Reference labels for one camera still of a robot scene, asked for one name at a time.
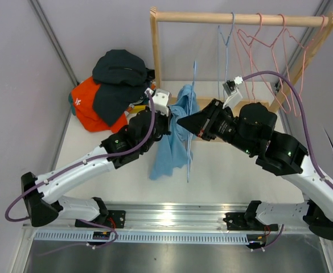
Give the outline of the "blue hanger light shorts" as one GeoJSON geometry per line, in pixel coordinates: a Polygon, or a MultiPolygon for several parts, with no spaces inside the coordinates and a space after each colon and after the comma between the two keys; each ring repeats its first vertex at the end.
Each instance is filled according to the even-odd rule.
{"type": "MultiPolygon", "coordinates": [[[[196,99],[195,96],[195,79],[196,79],[196,74],[197,74],[197,61],[194,60],[193,63],[193,79],[192,79],[192,84],[191,84],[191,93],[189,97],[189,106],[188,106],[188,115],[191,115],[193,113],[193,108],[194,108],[194,100],[196,99]]],[[[187,182],[190,182],[190,171],[191,171],[191,166],[192,166],[192,152],[191,152],[191,143],[193,140],[193,134],[189,133],[188,138],[187,138],[187,182]]]]}

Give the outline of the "patterned colourful shorts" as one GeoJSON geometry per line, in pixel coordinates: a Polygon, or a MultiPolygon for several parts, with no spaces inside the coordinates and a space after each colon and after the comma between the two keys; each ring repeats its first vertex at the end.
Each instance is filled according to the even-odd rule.
{"type": "MultiPolygon", "coordinates": [[[[150,92],[151,96],[154,95],[155,89],[156,89],[156,81],[153,80],[149,83],[149,92],[150,92]]],[[[129,105],[129,107],[125,110],[125,115],[130,114],[129,111],[134,105],[146,105],[147,106],[148,104],[149,104],[149,98],[148,98],[147,94],[144,94],[139,101],[134,102],[129,105]]]]}

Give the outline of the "blue hanger navy shorts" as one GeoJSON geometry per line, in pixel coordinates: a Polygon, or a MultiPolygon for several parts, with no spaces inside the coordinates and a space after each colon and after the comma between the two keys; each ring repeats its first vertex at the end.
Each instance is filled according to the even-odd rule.
{"type": "Polygon", "coordinates": [[[225,67],[224,67],[224,81],[226,82],[228,79],[228,58],[229,58],[229,45],[232,36],[232,32],[235,27],[235,13],[231,12],[232,15],[232,25],[230,28],[230,32],[227,37],[224,36],[221,25],[217,27],[217,97],[218,99],[225,99],[227,92],[221,90],[221,83],[220,83],[220,38],[222,38],[224,49],[225,49],[225,67]]]}

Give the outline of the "dark navy shorts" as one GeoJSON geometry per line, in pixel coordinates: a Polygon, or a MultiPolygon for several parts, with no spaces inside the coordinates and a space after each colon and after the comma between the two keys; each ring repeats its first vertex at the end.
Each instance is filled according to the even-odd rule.
{"type": "Polygon", "coordinates": [[[92,78],[100,86],[93,110],[108,126],[113,126],[130,104],[145,99],[155,70],[125,49],[111,49],[98,60],[92,78]]]}

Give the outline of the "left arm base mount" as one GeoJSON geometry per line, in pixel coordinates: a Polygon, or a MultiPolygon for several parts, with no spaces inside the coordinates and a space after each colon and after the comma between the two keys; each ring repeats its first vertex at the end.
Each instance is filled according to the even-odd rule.
{"type": "Polygon", "coordinates": [[[98,216],[89,223],[76,220],[75,227],[77,228],[95,228],[95,224],[107,226],[113,229],[123,229],[125,226],[126,211],[125,210],[109,210],[107,216],[98,216]]]}

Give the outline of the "dark green shorts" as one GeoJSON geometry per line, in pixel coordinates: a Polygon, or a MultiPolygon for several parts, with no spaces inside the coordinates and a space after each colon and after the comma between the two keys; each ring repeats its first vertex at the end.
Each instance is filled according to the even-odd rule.
{"type": "Polygon", "coordinates": [[[76,116],[76,109],[75,109],[75,106],[74,106],[74,102],[73,102],[73,98],[72,98],[71,93],[68,95],[68,102],[70,104],[72,115],[76,116]]]}

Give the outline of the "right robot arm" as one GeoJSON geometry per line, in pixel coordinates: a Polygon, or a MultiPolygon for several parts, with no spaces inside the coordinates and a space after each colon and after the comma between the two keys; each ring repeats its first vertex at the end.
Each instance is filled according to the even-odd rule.
{"type": "Polygon", "coordinates": [[[180,118],[177,124],[196,137],[216,138],[231,144],[264,171],[299,188],[308,200],[298,204],[273,204],[253,200],[244,213],[226,213],[228,230],[272,231],[279,225],[308,227],[313,234],[333,241],[333,183],[326,184],[313,166],[307,148],[289,134],[275,130],[277,115],[261,103],[244,105],[238,116],[221,101],[180,118]]]}

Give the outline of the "pink hanger orange shorts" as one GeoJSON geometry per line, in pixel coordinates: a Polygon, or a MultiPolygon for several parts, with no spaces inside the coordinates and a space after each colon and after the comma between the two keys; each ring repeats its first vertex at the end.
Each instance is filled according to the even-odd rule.
{"type": "MultiPolygon", "coordinates": [[[[250,66],[250,73],[257,72],[257,70],[258,70],[255,63],[254,63],[253,50],[252,49],[253,49],[254,43],[256,41],[256,38],[258,38],[259,32],[261,31],[262,23],[263,23],[263,15],[261,13],[256,13],[256,15],[259,16],[259,25],[256,28],[256,31],[254,32],[253,35],[250,34],[250,33],[247,33],[242,28],[238,28],[235,31],[235,34],[236,34],[235,36],[238,38],[240,44],[242,45],[243,49],[245,50],[245,53],[247,54],[247,57],[248,57],[248,60],[249,60],[249,66],[250,66]]],[[[235,47],[236,47],[236,50],[237,50],[237,55],[239,57],[239,50],[237,49],[236,45],[235,45],[235,47]]],[[[240,67],[241,67],[242,74],[244,75],[245,72],[244,72],[244,69],[242,67],[241,62],[240,62],[240,67]]],[[[247,92],[247,95],[248,95],[248,99],[251,102],[257,102],[255,92],[254,92],[254,79],[253,78],[251,79],[251,90],[249,92],[248,88],[246,87],[246,92],[247,92]]]]}

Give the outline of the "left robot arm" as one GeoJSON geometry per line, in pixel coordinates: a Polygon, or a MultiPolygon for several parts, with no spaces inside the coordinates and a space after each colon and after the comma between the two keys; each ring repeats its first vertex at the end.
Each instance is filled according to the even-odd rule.
{"type": "Polygon", "coordinates": [[[59,219],[75,220],[78,228],[104,226],[110,213],[101,198],[86,200],[65,194],[91,178],[137,160],[155,142],[170,134],[171,120],[171,114],[160,111],[153,114],[146,108],[75,162],[44,175],[32,172],[22,175],[23,200],[32,226],[42,227],[59,219]]]}

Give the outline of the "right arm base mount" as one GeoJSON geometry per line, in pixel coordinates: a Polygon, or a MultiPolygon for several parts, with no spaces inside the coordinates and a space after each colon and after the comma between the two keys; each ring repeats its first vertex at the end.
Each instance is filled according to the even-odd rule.
{"type": "Polygon", "coordinates": [[[255,218],[246,218],[243,212],[228,212],[223,221],[230,231],[278,231],[278,224],[265,225],[255,218]]]}

